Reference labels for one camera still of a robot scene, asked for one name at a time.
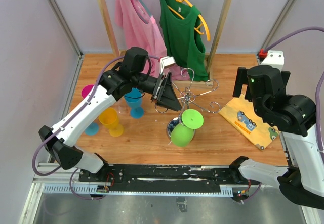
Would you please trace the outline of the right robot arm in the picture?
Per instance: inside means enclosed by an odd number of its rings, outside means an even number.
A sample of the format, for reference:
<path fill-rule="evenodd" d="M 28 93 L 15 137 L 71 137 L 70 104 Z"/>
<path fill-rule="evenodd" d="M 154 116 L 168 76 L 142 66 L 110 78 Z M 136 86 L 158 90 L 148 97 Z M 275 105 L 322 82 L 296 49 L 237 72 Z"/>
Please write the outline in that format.
<path fill-rule="evenodd" d="M 247 85 L 245 99 L 264 123 L 281 131 L 296 166 L 276 167 L 240 156 L 229 166 L 229 177 L 240 184 L 255 180 L 278 188 L 291 202 L 323 209 L 323 146 L 320 143 L 320 106 L 305 95 L 288 95 L 290 72 L 270 65 L 237 70 L 233 96 Z"/>

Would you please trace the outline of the yellow plastic wine glass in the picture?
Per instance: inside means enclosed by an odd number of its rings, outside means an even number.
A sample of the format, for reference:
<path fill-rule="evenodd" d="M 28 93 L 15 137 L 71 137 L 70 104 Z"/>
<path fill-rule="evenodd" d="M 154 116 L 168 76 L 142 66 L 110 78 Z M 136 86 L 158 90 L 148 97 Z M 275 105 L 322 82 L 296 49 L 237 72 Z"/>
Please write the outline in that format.
<path fill-rule="evenodd" d="M 120 124 L 118 113 L 114 108 L 107 108 L 99 115 L 99 121 L 104 125 L 112 137 L 120 137 L 124 128 Z"/>

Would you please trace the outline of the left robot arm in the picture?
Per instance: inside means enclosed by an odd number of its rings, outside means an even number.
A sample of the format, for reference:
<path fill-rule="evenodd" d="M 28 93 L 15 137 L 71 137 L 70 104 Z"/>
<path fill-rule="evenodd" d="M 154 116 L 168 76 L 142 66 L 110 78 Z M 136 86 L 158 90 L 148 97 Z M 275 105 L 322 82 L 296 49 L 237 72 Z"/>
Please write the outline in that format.
<path fill-rule="evenodd" d="M 173 66 L 175 59 L 169 56 L 159 58 L 159 76 L 155 78 L 149 72 L 143 73 L 146 63 L 152 67 L 153 58 L 142 48 L 128 49 L 124 56 L 114 59 L 102 69 L 91 92 L 67 116 L 53 126 L 44 125 L 39 130 L 42 147 L 60 168 L 79 168 L 99 182 L 108 177 L 108 163 L 98 154 L 84 151 L 75 144 L 104 110 L 133 88 L 151 95 L 151 100 L 159 107 L 181 110 L 173 89 L 172 75 L 164 74 L 164 69 Z"/>

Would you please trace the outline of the blue wine glass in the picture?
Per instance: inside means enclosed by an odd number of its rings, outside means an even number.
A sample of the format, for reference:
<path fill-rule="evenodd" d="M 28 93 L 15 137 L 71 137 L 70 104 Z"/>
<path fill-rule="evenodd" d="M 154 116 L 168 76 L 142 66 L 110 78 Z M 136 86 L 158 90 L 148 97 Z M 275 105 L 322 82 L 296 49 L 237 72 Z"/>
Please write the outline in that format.
<path fill-rule="evenodd" d="M 94 136 L 99 132 L 99 124 L 96 122 L 92 122 L 86 129 L 85 134 L 88 136 Z"/>
<path fill-rule="evenodd" d="M 144 94 L 136 88 L 132 88 L 131 91 L 124 95 L 124 99 L 130 109 L 130 116 L 138 119 L 144 114 L 144 110 L 141 107 L 142 98 Z"/>

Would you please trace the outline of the magenta plastic wine glass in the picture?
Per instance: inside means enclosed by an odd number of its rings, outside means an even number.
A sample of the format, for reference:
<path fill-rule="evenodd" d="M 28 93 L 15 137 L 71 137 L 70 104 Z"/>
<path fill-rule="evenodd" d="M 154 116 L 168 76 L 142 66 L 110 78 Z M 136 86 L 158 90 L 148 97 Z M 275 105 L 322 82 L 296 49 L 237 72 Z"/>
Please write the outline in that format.
<path fill-rule="evenodd" d="M 94 85 L 90 84 L 85 86 L 82 91 L 81 91 L 81 96 L 83 99 L 88 98 L 89 95 L 91 94 L 92 90 L 93 90 Z"/>

